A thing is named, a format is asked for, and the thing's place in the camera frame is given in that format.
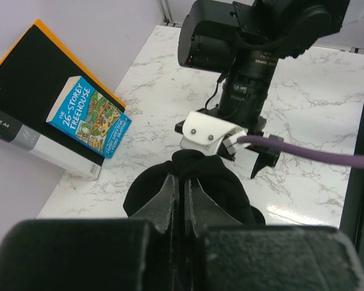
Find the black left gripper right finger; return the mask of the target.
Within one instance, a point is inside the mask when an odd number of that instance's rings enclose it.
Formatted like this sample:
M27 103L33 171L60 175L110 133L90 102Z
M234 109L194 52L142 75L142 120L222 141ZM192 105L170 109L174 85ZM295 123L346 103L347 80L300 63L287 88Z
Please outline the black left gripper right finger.
M189 179L184 184L184 220L186 234L195 238L211 227L241 225L203 190L197 179Z

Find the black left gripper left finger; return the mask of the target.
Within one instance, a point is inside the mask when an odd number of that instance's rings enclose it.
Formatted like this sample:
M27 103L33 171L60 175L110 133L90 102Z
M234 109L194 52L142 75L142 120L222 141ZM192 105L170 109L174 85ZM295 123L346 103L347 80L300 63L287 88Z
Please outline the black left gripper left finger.
M130 219L150 221L158 233L166 233L172 224L174 206L179 202L179 197L178 180L168 174L158 193Z

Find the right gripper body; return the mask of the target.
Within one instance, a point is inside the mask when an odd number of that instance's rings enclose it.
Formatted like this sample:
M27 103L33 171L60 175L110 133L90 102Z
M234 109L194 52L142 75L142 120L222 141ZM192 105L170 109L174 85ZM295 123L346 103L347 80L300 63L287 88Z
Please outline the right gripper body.
M175 131L181 135L182 135L182 126L184 124L184 121L181 121L175 125ZM251 134L247 133L245 137L251 137L251 136L252 136ZM264 169L265 167L271 167L271 168L275 167L281 154L280 150L274 149L267 145L258 144L255 141L253 142L248 141L239 145L243 145L245 146L244 149L250 150L258 154L251 172L251 178L255 178L258 172ZM235 155L233 156L228 155L223 147L220 148L220 153L218 154L218 156L230 161L235 160Z

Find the black t-shirt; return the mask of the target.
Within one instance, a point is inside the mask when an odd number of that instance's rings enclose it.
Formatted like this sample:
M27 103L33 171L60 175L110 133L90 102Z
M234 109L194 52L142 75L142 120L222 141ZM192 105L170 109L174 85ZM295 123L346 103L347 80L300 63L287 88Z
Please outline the black t-shirt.
M132 216L152 199L163 186L168 174L178 178L182 186L187 179L199 180L203 190L230 216L242 224L264 226L265 218L251 206L237 176L217 155L206 156L197 150L179 150L172 159L149 167L131 184L123 209Z

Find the blue paperback book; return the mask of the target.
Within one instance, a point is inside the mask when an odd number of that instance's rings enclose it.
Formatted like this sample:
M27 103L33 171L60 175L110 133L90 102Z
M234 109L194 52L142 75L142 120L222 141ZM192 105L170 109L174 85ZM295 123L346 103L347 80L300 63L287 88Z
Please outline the blue paperback book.
M46 123L105 158L112 158L131 119L82 76L69 77Z

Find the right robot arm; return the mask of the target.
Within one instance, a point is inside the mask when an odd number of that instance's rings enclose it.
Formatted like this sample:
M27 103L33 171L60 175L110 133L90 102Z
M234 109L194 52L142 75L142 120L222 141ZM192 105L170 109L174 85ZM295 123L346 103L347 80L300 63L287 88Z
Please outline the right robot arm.
M348 1L196 1L178 41L178 63L219 74L219 103L190 112L175 126L182 149L234 160L239 137L263 136L261 111L278 61L304 54L338 33Z

